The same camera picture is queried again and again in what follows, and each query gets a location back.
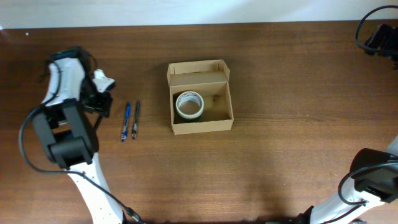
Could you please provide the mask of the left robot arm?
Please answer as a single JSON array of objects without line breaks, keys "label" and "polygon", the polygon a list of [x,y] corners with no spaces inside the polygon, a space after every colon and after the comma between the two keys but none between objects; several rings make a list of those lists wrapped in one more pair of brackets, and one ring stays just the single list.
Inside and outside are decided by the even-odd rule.
[{"label": "left robot arm", "polygon": [[110,192],[100,166],[98,123],[110,114],[114,80],[98,68],[94,57],[81,47],[50,56],[50,82],[46,96],[33,113],[33,127],[47,159],[59,174],[71,178],[88,207],[93,223],[125,223],[121,202]]}]

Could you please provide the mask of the black slim pen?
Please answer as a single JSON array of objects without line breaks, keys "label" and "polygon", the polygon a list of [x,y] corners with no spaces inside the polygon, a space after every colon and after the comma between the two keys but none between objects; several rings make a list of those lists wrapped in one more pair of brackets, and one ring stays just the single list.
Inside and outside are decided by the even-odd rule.
[{"label": "black slim pen", "polygon": [[97,131],[97,129],[98,129],[98,127],[99,127],[99,125],[100,125],[102,119],[103,119],[103,117],[102,117],[101,115],[99,115],[98,118],[97,118],[97,120],[96,120],[96,122],[95,122],[95,125],[93,126],[94,132]]}]

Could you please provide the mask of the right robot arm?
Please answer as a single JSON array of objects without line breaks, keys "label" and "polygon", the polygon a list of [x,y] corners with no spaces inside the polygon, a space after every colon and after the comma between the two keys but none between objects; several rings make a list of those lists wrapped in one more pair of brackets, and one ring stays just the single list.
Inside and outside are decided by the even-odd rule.
[{"label": "right robot arm", "polygon": [[358,223],[368,210],[397,200],[397,139],[385,151],[364,148],[354,157],[337,193],[291,223]]}]

